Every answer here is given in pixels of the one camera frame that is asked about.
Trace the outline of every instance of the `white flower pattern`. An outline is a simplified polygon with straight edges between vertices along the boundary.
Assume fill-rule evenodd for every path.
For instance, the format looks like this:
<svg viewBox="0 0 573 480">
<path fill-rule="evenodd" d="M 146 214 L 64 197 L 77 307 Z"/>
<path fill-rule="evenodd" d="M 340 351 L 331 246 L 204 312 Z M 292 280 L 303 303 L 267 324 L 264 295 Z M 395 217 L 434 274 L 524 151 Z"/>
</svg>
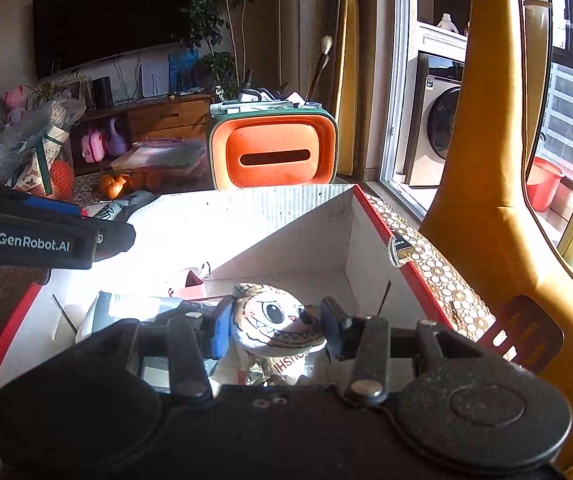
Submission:
<svg viewBox="0 0 573 480">
<path fill-rule="evenodd" d="M 415 265 L 439 306 L 447 314 L 454 330 L 478 341 L 495 322 L 489 308 L 417 229 L 379 198 L 367 196 L 387 225 L 413 245 L 415 252 L 403 260 L 403 263 L 412 262 Z"/>
</svg>

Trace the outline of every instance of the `cardboard box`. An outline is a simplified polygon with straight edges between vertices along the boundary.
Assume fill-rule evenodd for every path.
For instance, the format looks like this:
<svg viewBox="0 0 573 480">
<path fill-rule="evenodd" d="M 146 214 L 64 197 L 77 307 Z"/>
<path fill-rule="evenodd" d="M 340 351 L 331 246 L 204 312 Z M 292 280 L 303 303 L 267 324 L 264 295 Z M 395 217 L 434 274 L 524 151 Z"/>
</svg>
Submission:
<svg viewBox="0 0 573 480">
<path fill-rule="evenodd" d="M 62 310 L 78 328 L 101 290 L 168 297 L 185 269 L 205 262 L 205 297 L 267 283 L 304 304 L 332 296 L 350 314 L 381 309 L 392 326 L 446 321 L 415 266 L 391 265 L 391 231 L 358 186 L 167 195 L 129 222 L 137 238 L 128 253 L 89 270 L 54 270 L 46 285 L 31 286 L 0 336 L 0 388 L 74 344 Z"/>
</svg>

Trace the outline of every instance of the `television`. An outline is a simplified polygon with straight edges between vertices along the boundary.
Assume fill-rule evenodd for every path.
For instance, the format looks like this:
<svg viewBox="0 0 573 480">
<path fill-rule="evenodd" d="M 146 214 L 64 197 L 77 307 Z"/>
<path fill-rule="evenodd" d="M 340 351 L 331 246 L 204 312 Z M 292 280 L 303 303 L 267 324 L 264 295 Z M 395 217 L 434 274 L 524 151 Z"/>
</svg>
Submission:
<svg viewBox="0 0 573 480">
<path fill-rule="evenodd" d="M 33 0 L 38 79 L 88 62 L 174 43 L 190 0 Z"/>
</svg>

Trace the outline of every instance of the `gray plastic package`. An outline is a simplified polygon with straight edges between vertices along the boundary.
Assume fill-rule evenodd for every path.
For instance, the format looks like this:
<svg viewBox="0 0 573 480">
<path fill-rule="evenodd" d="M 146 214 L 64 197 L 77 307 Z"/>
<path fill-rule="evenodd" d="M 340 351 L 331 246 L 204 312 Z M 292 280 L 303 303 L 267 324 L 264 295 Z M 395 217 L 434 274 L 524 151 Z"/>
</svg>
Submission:
<svg viewBox="0 0 573 480">
<path fill-rule="evenodd" d="M 86 111 L 77 99 L 57 98 L 29 113 L 18 124 L 0 132 L 0 184 L 33 157 L 32 150 L 56 126 L 67 131 Z"/>
</svg>

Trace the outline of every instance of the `cartoon mouth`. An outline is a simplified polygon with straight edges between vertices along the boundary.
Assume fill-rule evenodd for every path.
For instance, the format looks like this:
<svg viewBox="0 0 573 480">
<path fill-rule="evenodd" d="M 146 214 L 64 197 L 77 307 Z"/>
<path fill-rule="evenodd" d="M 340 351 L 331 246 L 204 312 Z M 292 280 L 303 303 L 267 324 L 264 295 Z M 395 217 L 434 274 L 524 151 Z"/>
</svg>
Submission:
<svg viewBox="0 0 573 480">
<path fill-rule="evenodd" d="M 257 329 L 263 336 L 273 340 L 270 343 L 284 343 L 289 346 L 306 346 L 313 341 L 322 339 L 323 336 L 315 330 L 310 330 L 309 332 L 286 332 L 285 330 L 276 330 L 268 325 L 265 325 L 262 321 L 255 319 L 254 317 L 247 317 L 250 325 Z"/>
</svg>

